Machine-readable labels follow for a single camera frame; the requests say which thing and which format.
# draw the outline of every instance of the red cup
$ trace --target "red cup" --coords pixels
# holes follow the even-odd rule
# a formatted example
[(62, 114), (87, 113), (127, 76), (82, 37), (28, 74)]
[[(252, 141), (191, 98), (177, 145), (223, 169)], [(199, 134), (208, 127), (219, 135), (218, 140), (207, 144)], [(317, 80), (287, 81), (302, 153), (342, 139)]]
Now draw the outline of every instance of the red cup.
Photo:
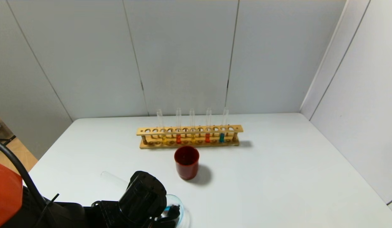
[(174, 155), (176, 171), (183, 180), (193, 179), (199, 169), (199, 152), (193, 146), (182, 146)]

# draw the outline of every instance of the empty test tube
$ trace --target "empty test tube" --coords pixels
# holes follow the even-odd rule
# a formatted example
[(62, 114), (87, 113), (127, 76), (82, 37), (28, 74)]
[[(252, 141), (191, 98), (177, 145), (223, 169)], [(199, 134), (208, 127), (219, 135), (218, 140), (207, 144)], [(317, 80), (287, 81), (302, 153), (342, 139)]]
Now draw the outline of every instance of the empty test tube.
[[(223, 127), (227, 125), (227, 118), (228, 118), (228, 108), (225, 107), (223, 111), (223, 121), (222, 125), (220, 126), (220, 131), (223, 130)], [(220, 133), (220, 139), (219, 142), (223, 143), (224, 142), (224, 133)]]
[[(159, 127), (161, 132), (165, 132), (165, 127), (164, 127), (164, 117), (162, 115), (162, 111), (160, 109), (157, 110), (157, 117), (158, 117), (158, 122), (159, 122)], [(167, 136), (162, 135), (162, 143), (166, 144), (167, 143)]]

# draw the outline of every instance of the test tube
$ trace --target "test tube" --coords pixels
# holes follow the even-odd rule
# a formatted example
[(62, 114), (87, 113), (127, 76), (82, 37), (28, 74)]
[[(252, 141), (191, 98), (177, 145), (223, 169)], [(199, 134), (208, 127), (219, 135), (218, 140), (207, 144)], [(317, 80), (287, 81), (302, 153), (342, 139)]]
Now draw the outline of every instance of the test tube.
[(190, 117), (190, 136), (191, 136), (191, 141), (192, 143), (195, 143), (195, 110), (193, 108), (190, 109), (189, 111), (189, 117)]
[[(157, 110), (157, 117), (158, 117), (158, 122), (160, 125), (160, 132), (165, 132), (165, 127), (164, 127), (164, 116), (162, 115), (162, 111), (160, 109)], [(162, 135), (162, 143), (167, 144), (167, 136)]]
[[(223, 121), (222, 125), (220, 126), (220, 131), (223, 130), (223, 127), (227, 125), (227, 118), (228, 118), (228, 108), (225, 107), (223, 111)], [(223, 143), (224, 142), (224, 133), (220, 133), (220, 139), (219, 142)]]
[(176, 109), (176, 131), (178, 134), (176, 134), (176, 143), (177, 144), (181, 144), (182, 141), (180, 140), (180, 132), (181, 132), (181, 126), (180, 126), (180, 117), (182, 116), (182, 111), (180, 110), (180, 108)]
[(205, 141), (207, 143), (210, 143), (210, 133), (207, 133), (208, 131), (212, 130), (212, 109), (207, 108), (206, 111), (206, 139)]

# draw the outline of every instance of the wall seam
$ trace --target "wall seam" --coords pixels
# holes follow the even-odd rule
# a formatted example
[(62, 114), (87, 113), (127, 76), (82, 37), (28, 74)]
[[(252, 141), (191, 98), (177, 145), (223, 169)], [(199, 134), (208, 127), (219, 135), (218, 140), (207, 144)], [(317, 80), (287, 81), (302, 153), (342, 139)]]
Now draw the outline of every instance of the wall seam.
[(73, 122), (73, 119), (71, 118), (71, 115), (68, 113), (68, 110), (65, 108), (65, 105), (63, 104), (62, 100), (60, 99), (60, 96), (58, 95), (58, 93), (57, 93), (57, 91), (55, 90), (54, 86), (51, 84), (51, 81), (50, 81), (50, 79), (48, 78), (47, 74), (45, 73), (43, 67), (41, 66), (40, 61), (38, 61), (38, 58), (37, 58), (37, 56), (35, 55), (35, 53), (34, 53), (34, 51), (33, 51), (33, 48), (31, 47), (30, 43), (28, 42), (27, 37), (26, 37), (26, 35), (24, 34), (24, 32), (23, 32), (23, 30), (22, 30), (22, 28), (21, 28), (21, 26), (20, 26), (20, 24), (19, 24), (19, 22), (18, 22), (18, 20), (17, 20), (17, 18), (16, 18), (16, 15), (15, 15), (15, 13), (13, 12), (12, 7), (11, 7), (10, 4), (9, 4), (9, 1), (6, 0), (6, 3), (8, 4), (9, 9), (10, 9), (10, 11), (12, 12), (12, 15), (13, 15), (15, 21), (16, 21), (16, 24), (17, 24), (18, 28), (20, 29), (20, 32), (21, 32), (21, 34), (23, 35), (23, 37), (24, 37), (24, 39), (25, 39), (25, 41), (26, 41), (26, 43), (27, 43), (29, 49), (31, 50), (31, 53), (33, 54), (35, 60), (37, 61), (38, 66), (40, 67), (41, 71), (43, 72), (44, 76), (46, 77), (48, 83), (50, 84), (51, 88), (53, 89), (55, 95), (57, 96), (58, 100), (60, 101), (60, 103), (61, 103), (62, 107), (64, 108), (65, 112), (67, 113), (68, 117), (69, 117), (70, 120)]
[(345, 50), (344, 56), (342, 56), (342, 59), (341, 59), (341, 61), (339, 62), (338, 67), (337, 67), (337, 69), (335, 70), (334, 75), (332, 76), (332, 78), (331, 78), (331, 80), (330, 80), (330, 83), (327, 85), (327, 88), (325, 89), (323, 95), (321, 96), (321, 99), (320, 99), (319, 103), (317, 104), (315, 110), (313, 111), (313, 114), (312, 114), (312, 116), (310, 117), (309, 121), (312, 120), (314, 114), (315, 114), (316, 111), (317, 111), (317, 108), (319, 107), (319, 105), (321, 104), (321, 101), (322, 101), (323, 98), (324, 98), (324, 95), (327, 93), (328, 88), (330, 87), (332, 81), (334, 80), (334, 77), (335, 77), (335, 75), (337, 74), (337, 72), (338, 72), (338, 70), (339, 70), (339, 67), (341, 66), (342, 62), (344, 61), (344, 58), (345, 58), (345, 56), (347, 55), (348, 50), (349, 50), (349, 48), (351, 47), (351, 44), (352, 44), (353, 40), (355, 39), (355, 36), (356, 36), (356, 34), (357, 34), (357, 32), (358, 32), (358, 29), (359, 29), (359, 27), (361, 26), (362, 20), (364, 19), (364, 16), (365, 16), (365, 14), (366, 14), (366, 12), (367, 12), (367, 10), (368, 10), (368, 7), (369, 7), (370, 2), (371, 2), (371, 0), (369, 0), (368, 4), (366, 5), (364, 14), (362, 15), (361, 20), (359, 21), (358, 27), (357, 27), (357, 29), (355, 30), (354, 35), (352, 36), (351, 41), (349, 42), (348, 48), (347, 48), (347, 50)]
[(138, 66), (138, 60), (137, 60), (136, 50), (135, 50), (135, 48), (134, 48), (134, 41), (133, 41), (133, 37), (131, 36), (130, 24), (128, 23), (127, 11), (126, 11), (126, 9), (125, 9), (124, 0), (121, 0), (121, 1), (122, 1), (122, 3), (123, 3), (124, 15), (125, 15), (125, 20), (127, 21), (128, 33), (129, 33), (130, 39), (131, 39), (131, 46), (133, 47), (134, 58), (136, 59), (138, 77), (140, 78), (140, 84), (141, 84), (141, 89), (142, 89), (142, 96), (144, 97), (145, 109), (147, 110), (148, 116), (150, 116), (150, 115), (149, 115), (149, 111), (148, 111), (148, 106), (147, 106), (147, 100), (145, 99), (144, 84), (142, 83), (142, 80), (141, 80), (140, 67)]
[(334, 42), (335, 36), (337, 35), (338, 29), (339, 29), (339, 27), (341, 26), (341, 21), (342, 21), (342, 19), (343, 19), (344, 16), (345, 16), (345, 12), (346, 12), (346, 9), (347, 9), (347, 7), (348, 7), (349, 2), (350, 2), (350, 0), (347, 0), (347, 1), (345, 2), (344, 8), (342, 9), (341, 15), (340, 15), (340, 17), (339, 17), (339, 19), (338, 19), (337, 25), (335, 26), (335, 30), (334, 30), (334, 32), (333, 32), (333, 34), (332, 34), (332, 37), (331, 37), (330, 42), (329, 42), (329, 44), (328, 44), (328, 46), (327, 46), (327, 49), (325, 50), (325, 53), (324, 53), (324, 55), (323, 55), (323, 58), (322, 58), (322, 60), (321, 60), (321, 62), (320, 62), (320, 64), (319, 64), (319, 67), (317, 68), (317, 71), (316, 71), (316, 74), (314, 75), (314, 78), (313, 78), (313, 80), (312, 80), (312, 83), (310, 84), (310, 87), (309, 87), (309, 89), (307, 90), (306, 96), (304, 97), (304, 99), (303, 99), (303, 101), (302, 101), (302, 103), (301, 103), (301, 105), (300, 105), (300, 109), (299, 109), (299, 112), (300, 112), (300, 113), (301, 113), (301, 111), (302, 111), (302, 109), (303, 109), (304, 103), (306, 102), (307, 98), (309, 97), (309, 94), (310, 94), (310, 92), (311, 92), (311, 90), (312, 90), (312, 88), (313, 88), (313, 86), (314, 86), (314, 84), (315, 84), (315, 82), (316, 82), (317, 77), (319, 76), (319, 73), (320, 73), (320, 71), (321, 71), (321, 68), (322, 68), (322, 66), (323, 66), (323, 64), (324, 64), (324, 62), (325, 62), (325, 59), (326, 59), (326, 57), (327, 57), (327, 55), (328, 55), (328, 53), (329, 53), (329, 51), (330, 51), (330, 48), (331, 48), (331, 46), (332, 46), (332, 44), (333, 44), (333, 42)]
[(237, 4), (237, 13), (235, 14), (234, 35), (233, 35), (233, 37), (232, 37), (232, 47), (231, 47), (231, 56), (230, 56), (230, 67), (228, 68), (227, 89), (225, 90), (224, 107), (227, 106), (227, 96), (228, 96), (228, 86), (229, 86), (229, 84), (230, 84), (232, 54), (233, 54), (233, 52), (234, 52), (235, 31), (237, 30), (238, 9), (240, 9), (240, 0), (238, 0), (238, 4)]

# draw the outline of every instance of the teal liquid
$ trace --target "teal liquid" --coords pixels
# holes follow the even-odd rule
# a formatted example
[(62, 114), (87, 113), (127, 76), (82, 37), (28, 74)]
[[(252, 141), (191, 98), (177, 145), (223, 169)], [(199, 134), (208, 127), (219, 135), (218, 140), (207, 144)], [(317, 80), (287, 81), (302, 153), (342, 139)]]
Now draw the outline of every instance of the teal liquid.
[(224, 142), (224, 133), (220, 133), (220, 139), (219, 142), (223, 143)]

